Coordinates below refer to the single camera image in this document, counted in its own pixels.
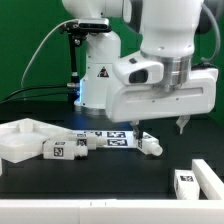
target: green wall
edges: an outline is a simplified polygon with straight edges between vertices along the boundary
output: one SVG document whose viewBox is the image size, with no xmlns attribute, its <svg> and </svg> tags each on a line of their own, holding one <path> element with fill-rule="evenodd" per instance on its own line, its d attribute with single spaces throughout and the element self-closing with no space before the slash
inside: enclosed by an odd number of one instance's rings
<svg viewBox="0 0 224 224">
<path fill-rule="evenodd" d="M 61 0 L 1 0 L 0 2 L 0 100 L 20 88 L 22 74 L 34 51 L 57 24 L 71 19 Z M 120 19 L 111 19 L 113 30 L 122 37 L 122 56 L 138 49 L 141 36 L 133 34 Z M 224 35 L 224 19 L 219 23 Z M 214 33 L 195 38 L 194 61 L 210 56 L 214 49 Z M 215 64 L 220 69 L 217 83 L 217 102 L 211 116 L 224 123 L 224 49 Z M 83 61 L 82 53 L 78 61 Z M 25 86 L 61 84 L 70 81 L 69 48 L 66 35 L 54 33 L 44 45 L 31 67 Z M 47 100 L 66 100 L 66 97 L 50 97 Z"/>
</svg>

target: cable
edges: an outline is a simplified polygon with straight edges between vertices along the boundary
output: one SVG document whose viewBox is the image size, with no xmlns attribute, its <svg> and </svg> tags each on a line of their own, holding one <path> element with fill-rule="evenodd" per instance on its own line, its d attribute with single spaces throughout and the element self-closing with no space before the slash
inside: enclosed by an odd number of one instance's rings
<svg viewBox="0 0 224 224">
<path fill-rule="evenodd" d="M 21 87 L 24 88 L 24 82 L 25 82 L 25 78 L 27 76 L 27 72 L 29 71 L 31 65 L 33 64 L 34 60 L 36 59 L 36 56 L 37 54 L 39 53 L 39 51 L 41 50 L 41 48 L 43 47 L 43 45 L 45 44 L 45 42 L 48 40 L 48 38 L 60 27 L 60 26 L 63 26 L 64 24 L 66 23 L 69 23 L 69 22 L 74 22 L 75 20 L 68 20 L 68 21 L 65 21 L 59 25 L 57 25 L 54 29 L 52 29 L 48 35 L 43 39 L 43 41 L 41 42 L 41 44 L 39 45 L 39 47 L 37 48 L 37 50 L 35 51 L 34 55 L 32 56 L 29 64 L 27 65 L 24 73 L 23 73 L 23 76 L 22 76 L 22 80 L 21 80 Z"/>
<path fill-rule="evenodd" d="M 202 9 L 208 15 L 208 17 L 211 21 L 211 24 L 214 28 L 215 39 L 216 39 L 216 47 L 215 47 L 215 52 L 214 52 L 214 54 L 211 58 L 204 58 L 203 57 L 203 58 L 201 58 L 201 60 L 202 60 L 203 63 L 211 63 L 212 61 L 214 61 L 216 59 L 216 57 L 219 54 L 219 51 L 220 51 L 220 48 L 221 48 L 221 35 L 220 35 L 218 24 L 217 24 L 216 19 L 215 19 L 213 13 L 211 12 L 211 10 L 205 4 L 202 4 Z"/>
<path fill-rule="evenodd" d="M 64 95 L 64 94 L 74 94 L 74 92 L 73 91 L 71 91 L 71 92 L 57 92 L 57 93 L 48 93 L 48 94 L 33 95 L 33 96 L 27 96 L 27 97 L 19 97 L 19 98 L 15 98 L 15 99 L 3 100 L 3 101 L 0 102 L 0 105 L 8 103 L 8 102 L 13 102 L 13 101 L 19 101 L 19 100 L 25 100 L 25 99 L 31 99 L 31 98 L 37 98 L 37 97 L 54 96 L 54 95 Z"/>
<path fill-rule="evenodd" d="M 15 92 L 11 93 L 9 96 L 5 97 L 3 100 L 4 101 L 9 100 L 10 98 L 12 98 L 15 95 L 18 95 L 20 93 L 30 91 L 30 90 L 57 89 L 57 88 L 67 88 L 67 85 L 31 86 L 31 87 L 27 87 L 27 88 L 17 90 Z"/>
</svg>

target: black tabletop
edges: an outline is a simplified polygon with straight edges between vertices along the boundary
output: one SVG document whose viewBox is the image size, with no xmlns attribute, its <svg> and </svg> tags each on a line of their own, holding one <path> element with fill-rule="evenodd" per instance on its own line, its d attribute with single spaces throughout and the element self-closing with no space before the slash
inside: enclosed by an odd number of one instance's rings
<svg viewBox="0 0 224 224">
<path fill-rule="evenodd" d="M 67 102 L 13 102 L 0 107 L 0 123 L 31 118 L 74 130 L 132 130 L 128 123 L 75 113 Z M 160 157 L 137 149 L 97 149 L 85 159 L 17 164 L 3 160 L 0 197 L 5 199 L 173 199 L 175 169 L 191 169 L 204 159 L 224 181 L 224 128 L 207 115 L 192 116 L 179 135 L 177 118 L 140 122 L 160 140 Z"/>
</svg>

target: white tray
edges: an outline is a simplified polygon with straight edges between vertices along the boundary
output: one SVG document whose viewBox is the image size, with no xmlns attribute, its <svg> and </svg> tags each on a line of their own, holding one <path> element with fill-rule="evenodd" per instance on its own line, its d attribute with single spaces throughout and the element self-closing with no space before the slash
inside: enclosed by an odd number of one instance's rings
<svg viewBox="0 0 224 224">
<path fill-rule="evenodd" d="M 43 153 L 42 144 L 47 139 L 72 130 L 23 119 L 0 125 L 0 158 L 18 163 Z"/>
</svg>

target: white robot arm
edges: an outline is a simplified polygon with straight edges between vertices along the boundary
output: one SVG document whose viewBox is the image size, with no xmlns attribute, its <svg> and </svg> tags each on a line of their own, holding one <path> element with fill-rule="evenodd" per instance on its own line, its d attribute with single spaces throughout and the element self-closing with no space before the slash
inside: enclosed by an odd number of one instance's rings
<svg viewBox="0 0 224 224">
<path fill-rule="evenodd" d="M 218 70 L 191 71 L 204 0 L 63 0 L 76 18 L 122 17 L 143 35 L 140 51 L 114 61 L 106 113 L 114 122 L 210 112 Z"/>
</svg>

